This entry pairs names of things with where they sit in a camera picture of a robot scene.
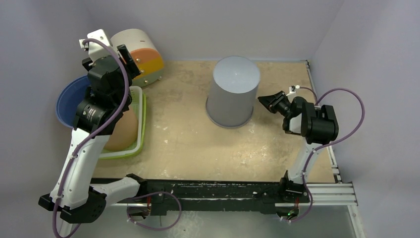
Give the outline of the blue plastic bucket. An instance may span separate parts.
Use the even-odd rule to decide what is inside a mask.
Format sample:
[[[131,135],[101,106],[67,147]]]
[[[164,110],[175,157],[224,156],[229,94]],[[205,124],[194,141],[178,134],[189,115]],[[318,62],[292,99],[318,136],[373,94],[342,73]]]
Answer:
[[[88,86],[90,86],[90,82],[85,75],[73,80],[60,93],[55,106],[55,114],[58,121],[64,126],[73,127],[77,106],[84,99]]]

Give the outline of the large grey plastic bucket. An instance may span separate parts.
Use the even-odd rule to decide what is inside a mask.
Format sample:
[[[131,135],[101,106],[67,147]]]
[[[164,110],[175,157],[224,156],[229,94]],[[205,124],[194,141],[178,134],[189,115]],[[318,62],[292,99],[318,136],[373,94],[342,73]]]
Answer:
[[[258,66],[248,58],[229,56],[219,60],[212,73],[206,113],[216,125],[238,128],[252,117],[261,80]]]

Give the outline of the orange plastic bucket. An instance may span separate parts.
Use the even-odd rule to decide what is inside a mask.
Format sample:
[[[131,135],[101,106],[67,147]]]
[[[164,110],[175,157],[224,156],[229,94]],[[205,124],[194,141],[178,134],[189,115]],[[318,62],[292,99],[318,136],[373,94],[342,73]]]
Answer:
[[[108,151],[121,151],[129,147],[138,135],[138,119],[132,106],[123,113],[122,118],[115,125],[112,135],[105,144]]]

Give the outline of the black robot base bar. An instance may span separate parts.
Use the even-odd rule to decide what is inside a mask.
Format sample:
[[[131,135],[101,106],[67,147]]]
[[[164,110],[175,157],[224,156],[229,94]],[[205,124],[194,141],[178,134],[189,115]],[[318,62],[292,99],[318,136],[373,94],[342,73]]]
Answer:
[[[134,195],[117,199],[118,203],[150,202],[153,216],[168,211],[260,212],[286,216],[299,205],[309,204],[308,189],[303,194],[285,192],[280,181],[213,181],[144,179]]]

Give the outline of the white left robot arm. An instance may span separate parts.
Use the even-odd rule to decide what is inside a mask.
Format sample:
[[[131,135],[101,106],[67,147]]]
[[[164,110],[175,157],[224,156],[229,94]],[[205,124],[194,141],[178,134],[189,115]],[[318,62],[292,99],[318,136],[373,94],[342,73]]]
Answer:
[[[68,238],[83,223],[95,221],[109,205],[126,198],[146,200],[148,190],[136,175],[102,185],[91,185],[98,159],[104,149],[119,150],[137,137],[139,123],[131,107],[129,87],[139,70],[125,45],[115,50],[99,44],[102,55],[86,59],[89,86],[78,104],[68,155],[54,189],[39,199],[52,212],[52,229],[57,238]]]

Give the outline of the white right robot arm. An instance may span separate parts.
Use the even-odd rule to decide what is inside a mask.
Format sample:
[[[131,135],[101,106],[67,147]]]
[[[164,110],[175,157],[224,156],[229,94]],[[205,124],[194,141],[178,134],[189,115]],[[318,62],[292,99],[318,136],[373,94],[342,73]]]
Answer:
[[[317,107],[305,98],[289,99],[285,92],[259,96],[258,101],[271,113],[283,116],[285,133],[302,137],[302,146],[292,167],[280,180],[279,198],[291,201],[297,194],[306,192],[305,183],[323,146],[336,140],[339,133],[334,108]]]

